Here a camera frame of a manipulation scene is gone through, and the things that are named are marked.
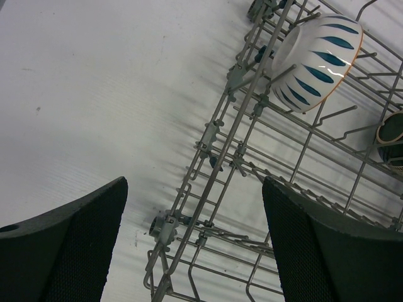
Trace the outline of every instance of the dark green object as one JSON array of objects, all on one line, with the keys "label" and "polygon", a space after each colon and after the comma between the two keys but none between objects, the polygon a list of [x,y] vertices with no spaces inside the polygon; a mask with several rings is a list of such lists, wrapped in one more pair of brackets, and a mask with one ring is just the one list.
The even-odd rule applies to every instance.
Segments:
[{"label": "dark green object", "polygon": [[209,162],[210,165],[212,166],[212,168],[214,169],[215,164],[217,163],[218,158],[216,158],[216,156],[210,156]]},{"label": "dark green object", "polygon": [[281,0],[280,3],[278,3],[278,6],[281,9],[283,9],[285,7],[286,3],[287,3],[287,0]]},{"label": "dark green object", "polygon": [[256,21],[256,17],[264,3],[267,5],[267,8],[263,12],[263,17],[271,19],[274,16],[274,10],[277,7],[276,0],[254,0],[247,11],[247,17],[249,20],[252,22]]},{"label": "dark green object", "polygon": [[265,46],[262,46],[262,47],[259,49],[258,54],[254,56],[254,61],[255,61],[256,63],[260,63],[260,61],[262,60],[263,55],[264,55],[264,52],[266,51],[266,49],[267,49],[267,46],[266,46],[266,45],[265,45]]},{"label": "dark green object", "polygon": [[0,228],[0,301],[98,302],[127,191],[121,177],[76,201]]},{"label": "dark green object", "polygon": [[266,178],[263,200],[286,302],[402,301],[403,234]]},{"label": "dark green object", "polygon": [[403,157],[403,113],[390,115],[377,131],[378,143],[402,142],[397,145],[382,146],[378,153],[383,162],[395,167],[403,166],[403,160],[392,160]]}]

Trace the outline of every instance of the bowl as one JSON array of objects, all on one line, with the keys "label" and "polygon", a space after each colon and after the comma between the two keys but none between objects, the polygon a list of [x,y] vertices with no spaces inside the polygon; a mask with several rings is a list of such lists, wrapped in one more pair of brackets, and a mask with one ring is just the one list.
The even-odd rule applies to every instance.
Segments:
[{"label": "bowl", "polygon": [[[403,110],[392,113],[383,121],[383,125],[377,129],[377,142],[394,143],[403,141]],[[397,145],[385,145],[378,147],[380,158],[390,170],[403,176],[403,142]]]},{"label": "bowl", "polygon": [[323,102],[350,70],[363,40],[359,23],[340,14],[324,14],[296,26],[273,59],[275,96],[295,112],[303,113]]}]

